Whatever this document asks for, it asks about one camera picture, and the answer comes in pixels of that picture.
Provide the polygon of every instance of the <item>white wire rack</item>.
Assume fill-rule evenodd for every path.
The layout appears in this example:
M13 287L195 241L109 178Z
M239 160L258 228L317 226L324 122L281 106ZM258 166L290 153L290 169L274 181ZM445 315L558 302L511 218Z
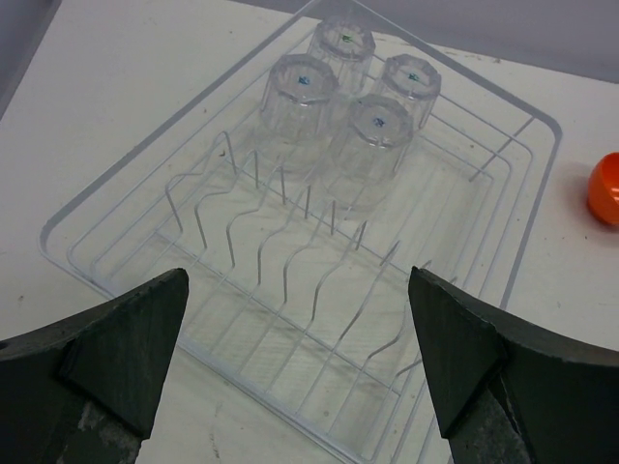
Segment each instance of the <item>white wire rack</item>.
M370 215L329 197L320 162L303 179L269 168L255 136L265 65L307 49L325 5L381 39L368 87L400 53L443 74ZM202 121L204 101L227 103ZM343 461L442 462L410 267L505 306L559 138L543 113L357 2L316 0L55 215L41 248L108 297L187 269L183 349Z

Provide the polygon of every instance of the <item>orange object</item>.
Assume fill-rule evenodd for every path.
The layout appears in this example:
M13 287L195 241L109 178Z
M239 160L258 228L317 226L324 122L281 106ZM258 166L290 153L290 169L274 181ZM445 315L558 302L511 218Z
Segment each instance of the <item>orange object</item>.
M588 204L597 219L619 225L619 152L603 157L591 173Z

